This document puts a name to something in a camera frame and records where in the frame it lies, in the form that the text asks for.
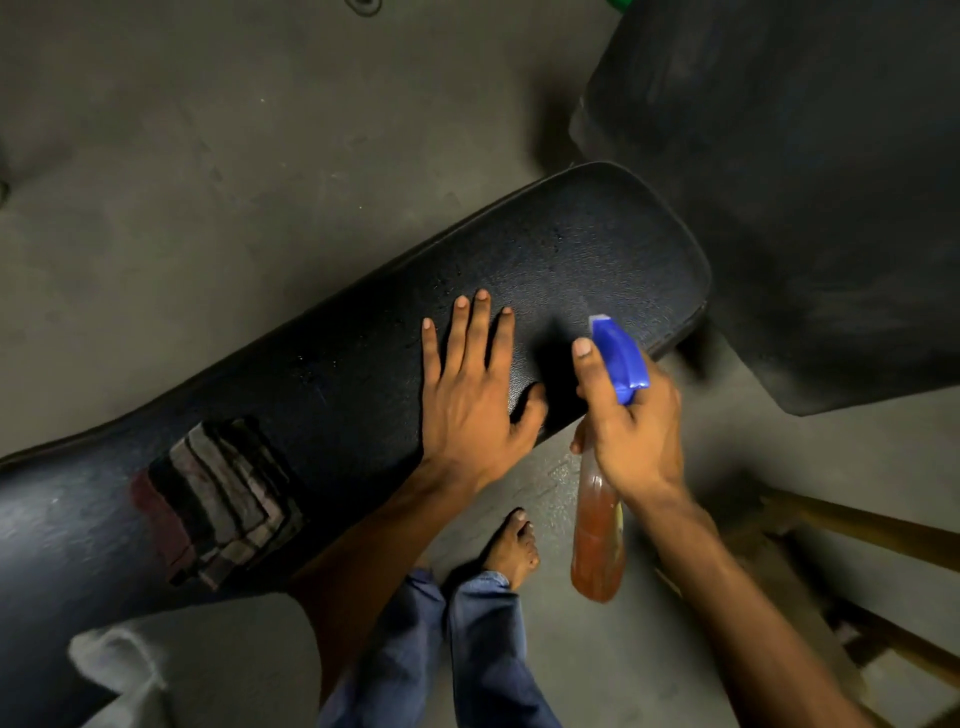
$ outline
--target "white shirt sleeve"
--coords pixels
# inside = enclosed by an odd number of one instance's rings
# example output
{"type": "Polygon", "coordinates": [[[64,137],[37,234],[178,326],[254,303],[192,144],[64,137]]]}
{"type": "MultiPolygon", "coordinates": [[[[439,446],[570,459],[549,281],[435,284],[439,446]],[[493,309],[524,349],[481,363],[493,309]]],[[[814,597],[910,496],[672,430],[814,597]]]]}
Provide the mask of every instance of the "white shirt sleeve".
{"type": "Polygon", "coordinates": [[[306,614],[270,594],[77,635],[70,660],[117,698],[84,728],[311,728],[320,655],[306,614]]]}

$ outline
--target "left hand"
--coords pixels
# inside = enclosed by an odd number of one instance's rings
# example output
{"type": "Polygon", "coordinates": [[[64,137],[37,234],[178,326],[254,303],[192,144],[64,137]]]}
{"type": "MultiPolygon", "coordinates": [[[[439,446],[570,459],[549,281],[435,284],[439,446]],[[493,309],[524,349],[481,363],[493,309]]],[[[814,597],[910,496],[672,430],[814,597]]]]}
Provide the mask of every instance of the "left hand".
{"type": "Polygon", "coordinates": [[[537,442],[546,417],[542,384],[527,397],[523,416],[510,422],[510,365],[514,358],[513,310],[503,309],[490,355],[490,294],[481,289],[473,302],[461,296],[453,305],[453,324],[442,367],[437,327],[423,320],[423,463],[444,479],[473,493],[502,477],[537,442]]]}

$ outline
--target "foot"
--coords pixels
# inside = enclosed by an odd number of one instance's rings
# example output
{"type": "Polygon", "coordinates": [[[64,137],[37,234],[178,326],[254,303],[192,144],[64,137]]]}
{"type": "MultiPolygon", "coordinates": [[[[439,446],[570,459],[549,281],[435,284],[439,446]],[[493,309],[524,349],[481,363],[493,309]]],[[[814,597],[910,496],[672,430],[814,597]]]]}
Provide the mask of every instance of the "foot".
{"type": "Polygon", "coordinates": [[[517,508],[510,514],[503,533],[493,543],[483,568],[502,573],[510,582],[510,588],[516,591],[539,565],[540,554],[534,539],[534,525],[527,520],[527,512],[517,508]]]}

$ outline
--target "blue jeans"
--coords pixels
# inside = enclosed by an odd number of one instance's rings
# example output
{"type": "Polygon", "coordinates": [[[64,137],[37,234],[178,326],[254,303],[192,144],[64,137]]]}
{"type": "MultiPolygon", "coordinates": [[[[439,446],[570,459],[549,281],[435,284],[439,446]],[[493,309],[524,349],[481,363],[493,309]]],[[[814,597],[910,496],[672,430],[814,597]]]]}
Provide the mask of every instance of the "blue jeans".
{"type": "Polygon", "coordinates": [[[428,571],[413,570],[391,598],[364,655],[327,699],[317,728],[415,728],[443,642],[444,612],[460,728],[559,728],[530,669],[520,597],[483,571],[449,609],[428,571]]]}

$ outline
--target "spray bottle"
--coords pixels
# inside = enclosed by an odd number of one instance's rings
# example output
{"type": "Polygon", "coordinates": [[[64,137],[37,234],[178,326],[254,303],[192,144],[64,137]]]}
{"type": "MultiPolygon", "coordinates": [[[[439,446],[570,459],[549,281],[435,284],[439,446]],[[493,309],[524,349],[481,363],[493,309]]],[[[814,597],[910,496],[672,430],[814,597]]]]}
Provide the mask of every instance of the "spray bottle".
{"type": "MultiPolygon", "coordinates": [[[[650,386],[643,355],[630,335],[610,316],[590,316],[590,338],[603,356],[616,398],[629,404],[637,389],[650,386]]],[[[623,503],[597,465],[593,430],[587,424],[580,460],[577,524],[573,532],[570,581],[587,599],[607,602],[620,588],[623,549],[623,503]]]]}

